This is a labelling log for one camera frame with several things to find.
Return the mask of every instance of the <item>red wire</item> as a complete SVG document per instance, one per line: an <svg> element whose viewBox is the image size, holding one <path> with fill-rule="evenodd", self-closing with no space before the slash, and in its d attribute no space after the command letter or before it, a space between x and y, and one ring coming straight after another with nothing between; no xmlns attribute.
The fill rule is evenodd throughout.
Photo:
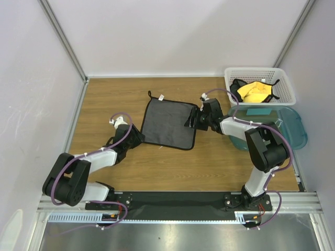
<svg viewBox="0 0 335 251"><path fill-rule="evenodd" d="M263 213L260 216L265 215L265 209L264 209L263 205L259 204L258 207L259 207L260 211L261 211L261 209L263 210Z"/></svg>
<svg viewBox="0 0 335 251"><path fill-rule="evenodd" d="M119 215L121 214L121 212L122 212L122 207L119 205Z"/></svg>

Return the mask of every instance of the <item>stainless steel surface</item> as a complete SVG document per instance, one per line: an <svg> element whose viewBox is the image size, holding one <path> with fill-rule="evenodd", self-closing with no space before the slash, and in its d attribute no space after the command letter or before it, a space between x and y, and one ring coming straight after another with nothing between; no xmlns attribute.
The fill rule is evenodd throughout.
<svg viewBox="0 0 335 251"><path fill-rule="evenodd" d="M50 237L80 224L48 223L40 251L317 251L309 214L281 214L269 225L247 231L242 225L120 224L88 227Z"/></svg>
<svg viewBox="0 0 335 251"><path fill-rule="evenodd" d="M302 25L304 24L308 14L312 10L312 7L314 6L314 3L316 1L317 0L308 0L306 2L303 11L301 12L300 16L298 17L298 20L296 21L296 23L294 24L294 27L293 27L291 33L289 34L289 36L288 36L280 54L279 54L279 56L277 57L273 67L277 68L281 64L285 54L287 53L288 49L290 48L291 44L293 43L295 37L297 36L298 32L300 31Z"/></svg>
<svg viewBox="0 0 335 251"><path fill-rule="evenodd" d="M276 193L268 193L271 198L273 211L276 210L279 198ZM322 213L319 198L315 192L281 192L283 202L280 214L282 213ZM68 205L55 206L50 197L42 196L37 212L89 212L85 210L85 202L80 202L75 207Z"/></svg>
<svg viewBox="0 0 335 251"><path fill-rule="evenodd" d="M61 28L53 10L51 9L51 6L48 2L48 0L38 0L38 2L41 4L44 12L46 13L47 18L50 20L51 25L53 26L53 29L55 30L58 38L60 39L61 43L63 44L66 52L70 56L75 68L77 69L78 73L80 74L81 78L83 80L86 80L86 75L84 73L83 68L81 67L76 55L74 54L74 51L66 38L63 29Z"/></svg>
<svg viewBox="0 0 335 251"><path fill-rule="evenodd" d="M334 242L331 236L328 235L329 229L326 224L324 214L311 214L311 221L313 223L314 232L318 240L321 251L335 250Z"/></svg>

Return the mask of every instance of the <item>metal frame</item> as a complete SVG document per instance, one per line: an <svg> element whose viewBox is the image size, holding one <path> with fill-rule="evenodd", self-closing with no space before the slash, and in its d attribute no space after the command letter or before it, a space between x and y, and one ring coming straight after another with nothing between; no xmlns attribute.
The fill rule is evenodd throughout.
<svg viewBox="0 0 335 251"><path fill-rule="evenodd" d="M37 251L40 249L49 215L50 213L36 213L36 220L33 226L32 237L26 248L27 251Z"/></svg>
<svg viewBox="0 0 335 251"><path fill-rule="evenodd" d="M279 56L277 57L275 63L273 64L274 68L278 68L279 65L281 64L283 58L285 57L288 49L291 47L294 39L298 35L301 27L303 26L306 18L308 17L309 13L311 12L311 10L312 10L316 1L317 0L308 0L307 3L305 4L303 11L300 13L300 16L298 17L298 20L294 24L292 31L288 35L288 38L287 38L282 50L280 51Z"/></svg>
<svg viewBox="0 0 335 251"><path fill-rule="evenodd" d="M308 185L305 183L305 176L304 176L304 173L300 170L300 162L299 162L299 159L296 158L296 154L293 153L294 155L294 158L293 158L293 163L292 163L292 166L294 168L294 173L296 175L296 179L297 179L297 182L298 182L298 185L302 186L303 187L303 190L304 192L306 191L310 191L308 189Z"/></svg>
<svg viewBox="0 0 335 251"><path fill-rule="evenodd" d="M59 24L54 12L53 12L48 0L38 0L38 2L40 3L42 9L44 10L44 13L46 14L47 18L51 22L51 26L53 27L53 29L56 32L58 38L60 39L62 45L64 46L65 51L70 56L70 59L71 59L72 63L74 64L75 68L77 69L80 77L83 80L87 80L85 72L84 72L83 68L81 67L81 65L78 61L78 58L75 55L68 39L66 38L65 33L64 33L62 27L60 26L60 24Z"/></svg>
<svg viewBox="0 0 335 251"><path fill-rule="evenodd" d="M271 198L273 211L277 209L279 198L276 193L268 193ZM322 213L322 208L316 192L281 192L282 207L279 213ZM37 212L62 212L62 213L115 213L115 211L87 211L85 210L85 202L80 202L75 207L69 207L66 204L55 206L48 196L42 196ZM248 211L239 211L239 213L248 214Z"/></svg>
<svg viewBox="0 0 335 251"><path fill-rule="evenodd" d="M326 225L324 214L311 214L310 219L313 224L314 232L319 243L321 251L335 250L334 243L327 233L329 233Z"/></svg>
<svg viewBox="0 0 335 251"><path fill-rule="evenodd" d="M84 98L85 98L85 94L86 94L89 82L90 82L90 79L85 80L84 85L82 87L82 90L79 94L79 98L78 98L77 105L75 107L75 112L74 112L74 116L73 116L73 119L72 119L71 127L70 127L70 130L69 130L68 137L66 139L65 147L64 147L65 152L68 152L70 150L73 134L74 134L75 128L77 126L80 110L82 108L82 104L83 104L83 101L84 101Z"/></svg>

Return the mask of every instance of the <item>yellow cloth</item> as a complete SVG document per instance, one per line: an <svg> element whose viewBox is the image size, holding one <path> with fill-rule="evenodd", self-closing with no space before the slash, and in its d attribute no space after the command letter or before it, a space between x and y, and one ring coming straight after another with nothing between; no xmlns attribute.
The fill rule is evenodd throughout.
<svg viewBox="0 0 335 251"><path fill-rule="evenodd" d="M242 86L237 92L245 103L261 103L272 94L272 85L255 81Z"/></svg>

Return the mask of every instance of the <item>white wall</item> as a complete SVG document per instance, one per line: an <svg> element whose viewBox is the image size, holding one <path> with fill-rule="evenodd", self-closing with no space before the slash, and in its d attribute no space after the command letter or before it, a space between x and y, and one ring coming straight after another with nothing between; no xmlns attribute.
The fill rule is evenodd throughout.
<svg viewBox="0 0 335 251"><path fill-rule="evenodd" d="M317 191L335 238L335 1L317 1L283 68L294 84L295 109L308 133L297 151L309 191Z"/></svg>
<svg viewBox="0 0 335 251"><path fill-rule="evenodd" d="M306 0L49 0L89 76L272 66Z"/></svg>
<svg viewBox="0 0 335 251"><path fill-rule="evenodd" d="M22 251L83 82L37 0L0 1L0 9L0 239L22 209Z"/></svg>

